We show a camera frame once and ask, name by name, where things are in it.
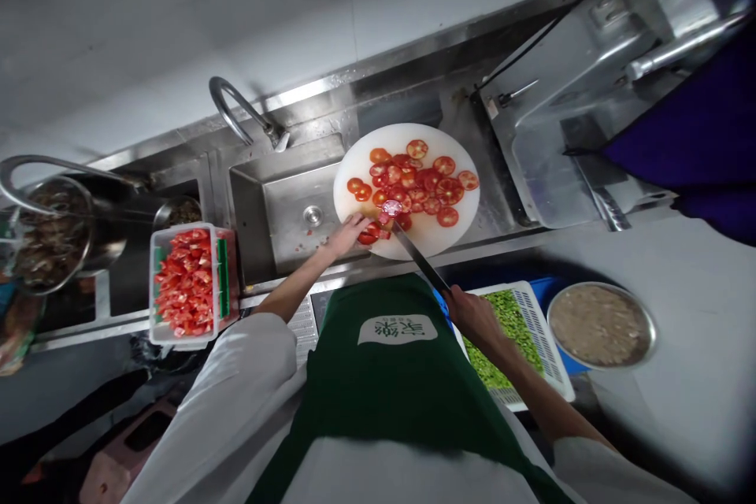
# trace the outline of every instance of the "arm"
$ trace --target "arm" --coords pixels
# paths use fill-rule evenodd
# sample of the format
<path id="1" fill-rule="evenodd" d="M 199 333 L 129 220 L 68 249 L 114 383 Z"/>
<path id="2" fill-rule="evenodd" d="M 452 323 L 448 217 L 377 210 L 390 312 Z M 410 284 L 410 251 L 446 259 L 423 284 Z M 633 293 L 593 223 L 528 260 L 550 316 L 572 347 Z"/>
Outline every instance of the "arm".
<path id="1" fill-rule="evenodd" d="M 449 316 L 460 332 L 510 380 L 549 443 L 564 437 L 593 439 L 616 451 L 606 438 L 568 404 L 524 359 L 504 335 L 493 306 L 459 286 L 446 294 Z"/>
<path id="2" fill-rule="evenodd" d="M 372 219 L 363 217 L 360 213 L 349 216 L 326 244 L 318 248 L 313 256 L 255 307 L 253 314 L 275 313 L 284 323 L 288 323 L 317 279 L 339 256 L 355 247 L 360 232 L 371 222 Z"/>

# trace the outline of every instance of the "purple cloth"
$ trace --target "purple cloth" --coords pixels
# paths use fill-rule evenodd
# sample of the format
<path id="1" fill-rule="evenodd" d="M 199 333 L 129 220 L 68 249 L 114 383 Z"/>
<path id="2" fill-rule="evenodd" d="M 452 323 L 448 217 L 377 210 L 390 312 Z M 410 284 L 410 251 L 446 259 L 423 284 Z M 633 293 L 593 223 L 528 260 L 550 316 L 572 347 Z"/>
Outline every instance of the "purple cloth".
<path id="1" fill-rule="evenodd" d="M 674 207 L 756 246 L 756 22 L 601 153 L 675 191 Z"/>

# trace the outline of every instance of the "chef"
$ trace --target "chef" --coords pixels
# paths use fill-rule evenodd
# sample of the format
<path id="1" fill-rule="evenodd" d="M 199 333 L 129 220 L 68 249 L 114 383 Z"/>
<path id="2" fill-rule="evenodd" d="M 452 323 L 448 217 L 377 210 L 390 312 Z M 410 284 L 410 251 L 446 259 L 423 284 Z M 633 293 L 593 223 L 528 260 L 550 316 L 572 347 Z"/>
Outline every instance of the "chef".
<path id="1" fill-rule="evenodd" d="M 553 468 L 414 274 L 334 293 L 297 369 L 287 323 L 369 222 L 346 219 L 218 339 L 123 502 L 693 502 L 623 458 L 523 359 L 491 304 L 457 286 L 452 321 L 517 389 Z"/>

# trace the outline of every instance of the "white plastic container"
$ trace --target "white plastic container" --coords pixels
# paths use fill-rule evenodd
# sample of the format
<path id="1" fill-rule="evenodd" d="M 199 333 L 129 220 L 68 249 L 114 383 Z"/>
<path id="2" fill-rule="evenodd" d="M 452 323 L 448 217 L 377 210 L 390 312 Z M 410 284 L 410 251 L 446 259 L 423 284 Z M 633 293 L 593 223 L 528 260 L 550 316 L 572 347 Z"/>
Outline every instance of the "white plastic container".
<path id="1" fill-rule="evenodd" d="M 543 378 L 568 402 L 575 401 L 575 391 L 569 381 L 569 375 L 561 361 L 556 341 L 551 334 L 551 329 L 546 323 L 543 311 L 538 304 L 533 288 L 526 281 L 514 283 L 500 283 L 499 285 L 482 287 L 471 290 L 468 293 L 486 295 L 495 291 L 511 290 L 515 301 L 520 307 L 520 313 L 525 319 L 530 335 L 535 344 L 535 349 L 543 363 Z M 491 395 L 504 403 L 510 411 L 518 412 L 528 407 L 522 402 L 522 398 L 514 388 L 495 388 L 489 390 Z"/>
<path id="2" fill-rule="evenodd" d="M 165 256 L 172 251 L 171 240 L 182 232 L 195 229 L 207 230 L 210 234 L 210 257 L 213 274 L 213 330 L 204 335 L 184 335 L 177 337 L 167 322 L 160 321 L 158 306 L 155 304 L 155 275 L 160 272 L 161 259 L 158 250 Z M 218 240 L 224 239 L 228 249 L 228 315 L 221 318 L 221 277 L 218 273 Z M 236 272 L 236 233 L 230 228 L 217 228 L 210 223 L 179 224 L 152 233 L 150 238 L 150 341 L 157 345 L 173 345 L 177 350 L 200 350 L 207 346 L 223 329 L 239 319 L 239 278 Z"/>

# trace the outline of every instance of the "chopped green vegetable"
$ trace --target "chopped green vegetable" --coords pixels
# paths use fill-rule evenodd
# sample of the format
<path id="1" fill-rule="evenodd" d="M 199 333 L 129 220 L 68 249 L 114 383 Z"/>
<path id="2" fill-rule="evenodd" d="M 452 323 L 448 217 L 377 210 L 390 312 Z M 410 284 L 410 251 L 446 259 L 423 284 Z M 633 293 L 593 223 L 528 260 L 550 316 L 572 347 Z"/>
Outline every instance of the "chopped green vegetable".
<path id="1" fill-rule="evenodd" d="M 508 337 L 510 337 L 520 348 L 520 352 L 525 359 L 539 373 L 543 374 L 543 363 L 536 351 L 536 345 L 525 323 L 525 319 L 520 313 L 520 306 L 512 295 L 511 290 L 495 291 L 486 294 L 485 297 L 494 306 L 494 311 L 498 322 Z M 488 359 L 476 349 L 471 342 L 463 337 L 467 355 L 470 357 L 470 364 L 477 372 L 480 379 L 491 389 L 511 388 L 512 383 L 506 379 Z"/>

